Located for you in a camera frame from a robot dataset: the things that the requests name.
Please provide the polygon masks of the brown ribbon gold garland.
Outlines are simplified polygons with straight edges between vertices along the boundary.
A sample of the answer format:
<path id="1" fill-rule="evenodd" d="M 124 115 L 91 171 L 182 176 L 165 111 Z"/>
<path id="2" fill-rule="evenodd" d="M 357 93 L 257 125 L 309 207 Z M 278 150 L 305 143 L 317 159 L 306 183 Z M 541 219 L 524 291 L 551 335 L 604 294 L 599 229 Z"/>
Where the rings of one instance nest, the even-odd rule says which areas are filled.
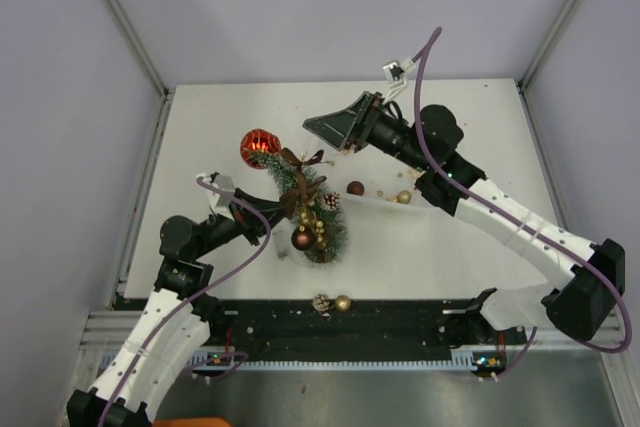
<path id="1" fill-rule="evenodd" d="M 290 149 L 283 148 L 279 152 L 279 156 L 293 168 L 294 185 L 279 198 L 279 202 L 284 208 L 285 217 L 294 222 L 294 230 L 304 226 L 311 229 L 316 235 L 314 247 L 301 252 L 311 252 L 312 250 L 322 252 L 326 249 L 324 227 L 313 212 L 313 204 L 320 186 L 326 181 L 326 177 L 319 176 L 316 180 L 310 180 L 304 169 L 322 163 L 324 151 L 318 150 L 311 157 L 303 160 Z"/>

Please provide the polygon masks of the large brown matte bauble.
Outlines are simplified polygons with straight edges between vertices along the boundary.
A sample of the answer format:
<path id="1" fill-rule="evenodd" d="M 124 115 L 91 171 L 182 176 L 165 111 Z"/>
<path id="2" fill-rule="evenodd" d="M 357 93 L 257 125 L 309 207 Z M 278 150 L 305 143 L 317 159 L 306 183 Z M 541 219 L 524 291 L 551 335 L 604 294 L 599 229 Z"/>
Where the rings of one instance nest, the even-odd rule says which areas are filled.
<path id="1" fill-rule="evenodd" d="M 311 229 L 300 226 L 292 232 L 291 244 L 298 251 L 307 251 L 316 244 L 316 235 Z"/>

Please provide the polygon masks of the small green christmas tree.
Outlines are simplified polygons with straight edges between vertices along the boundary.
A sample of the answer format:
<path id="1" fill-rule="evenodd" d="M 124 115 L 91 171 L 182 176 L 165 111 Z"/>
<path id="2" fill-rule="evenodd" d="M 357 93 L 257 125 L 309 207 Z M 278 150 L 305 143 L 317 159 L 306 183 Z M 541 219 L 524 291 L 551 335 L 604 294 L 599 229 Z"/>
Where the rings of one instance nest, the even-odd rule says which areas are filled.
<path id="1" fill-rule="evenodd" d="M 340 194 L 316 170 L 324 161 L 324 151 L 297 157 L 283 148 L 277 153 L 255 152 L 250 159 L 275 182 L 284 216 L 293 228 L 292 246 L 313 266 L 339 261 L 347 247 L 348 230 Z"/>

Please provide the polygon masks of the brown pine cone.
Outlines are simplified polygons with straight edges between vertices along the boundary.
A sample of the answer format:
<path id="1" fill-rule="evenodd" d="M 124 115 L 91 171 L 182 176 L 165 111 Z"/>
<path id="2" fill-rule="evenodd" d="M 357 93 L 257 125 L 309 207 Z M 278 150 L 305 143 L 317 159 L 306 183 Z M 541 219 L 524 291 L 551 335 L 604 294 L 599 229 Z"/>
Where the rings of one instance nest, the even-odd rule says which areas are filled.
<path id="1" fill-rule="evenodd" d="M 319 313 L 328 312 L 331 309 L 331 300 L 326 294 L 317 294 L 312 299 L 312 307 Z"/>
<path id="2" fill-rule="evenodd" d="M 335 211 L 340 206 L 340 194 L 331 192 L 325 193 L 321 197 L 322 208 L 327 211 Z"/>

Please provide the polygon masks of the white plastic basket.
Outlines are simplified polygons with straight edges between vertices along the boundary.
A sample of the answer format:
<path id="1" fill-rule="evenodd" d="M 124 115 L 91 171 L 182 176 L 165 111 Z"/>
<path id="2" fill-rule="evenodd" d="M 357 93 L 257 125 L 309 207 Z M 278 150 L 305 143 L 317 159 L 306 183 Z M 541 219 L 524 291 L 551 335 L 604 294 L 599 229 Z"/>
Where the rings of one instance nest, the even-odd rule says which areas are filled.
<path id="1" fill-rule="evenodd" d="M 399 206 L 402 209 L 431 209 L 431 206 L 421 197 L 415 182 L 423 174 L 422 171 L 406 168 L 382 168 L 378 170 L 363 170 L 350 172 L 346 179 L 341 182 L 341 192 L 349 199 L 358 199 L 363 202 L 372 203 L 376 206 Z M 347 192 L 347 185 L 351 181 L 360 181 L 364 184 L 365 193 L 363 196 L 351 195 Z M 412 193 L 412 200 L 409 204 L 398 203 L 396 197 L 399 192 L 407 190 Z"/>

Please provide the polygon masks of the red glitter bauble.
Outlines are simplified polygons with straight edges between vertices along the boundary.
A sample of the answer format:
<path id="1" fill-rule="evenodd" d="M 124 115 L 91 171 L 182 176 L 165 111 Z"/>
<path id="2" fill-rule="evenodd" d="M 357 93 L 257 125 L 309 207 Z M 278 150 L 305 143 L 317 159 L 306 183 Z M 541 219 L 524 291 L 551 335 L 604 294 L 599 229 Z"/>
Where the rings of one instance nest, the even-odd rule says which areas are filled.
<path id="1" fill-rule="evenodd" d="M 277 154 L 281 150 L 279 138 L 264 129 L 256 128 L 247 132 L 240 142 L 240 156 L 244 163 L 254 169 L 261 170 L 259 162 L 262 154 Z"/>

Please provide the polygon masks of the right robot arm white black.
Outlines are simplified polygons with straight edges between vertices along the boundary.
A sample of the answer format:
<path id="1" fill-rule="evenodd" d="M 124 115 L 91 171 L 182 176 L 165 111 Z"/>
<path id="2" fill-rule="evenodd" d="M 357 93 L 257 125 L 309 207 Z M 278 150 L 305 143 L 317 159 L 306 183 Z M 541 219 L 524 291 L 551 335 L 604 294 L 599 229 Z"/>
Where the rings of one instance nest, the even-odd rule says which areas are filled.
<path id="1" fill-rule="evenodd" d="M 487 343 L 516 326 L 553 326 L 590 346 L 624 293 L 624 248 L 612 239 L 595 243 L 574 235 L 503 192 L 457 153 L 464 134 L 447 107 L 427 105 L 413 123 L 398 112 L 395 102 L 365 92 L 303 127 L 337 151 L 373 146 L 420 171 L 415 187 L 430 205 L 484 231 L 544 276 L 539 285 L 483 291 L 466 319 L 474 340 Z"/>

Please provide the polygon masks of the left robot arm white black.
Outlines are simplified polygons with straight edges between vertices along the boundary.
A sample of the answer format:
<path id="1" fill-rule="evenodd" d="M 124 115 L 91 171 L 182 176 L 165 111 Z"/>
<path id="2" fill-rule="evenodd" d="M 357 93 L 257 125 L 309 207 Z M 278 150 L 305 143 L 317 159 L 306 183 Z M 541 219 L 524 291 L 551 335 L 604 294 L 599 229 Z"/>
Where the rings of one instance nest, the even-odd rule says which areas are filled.
<path id="1" fill-rule="evenodd" d="M 72 426 L 150 426 L 189 358 L 204 343 L 226 334 L 220 301 L 204 255 L 242 237 L 262 253 L 273 228 L 285 217 L 278 201 L 222 190 L 209 178 L 198 183 L 211 195 L 202 222 L 181 215 L 160 229 L 162 263 L 146 305 L 115 358 L 86 390 L 75 390 L 66 406 Z"/>

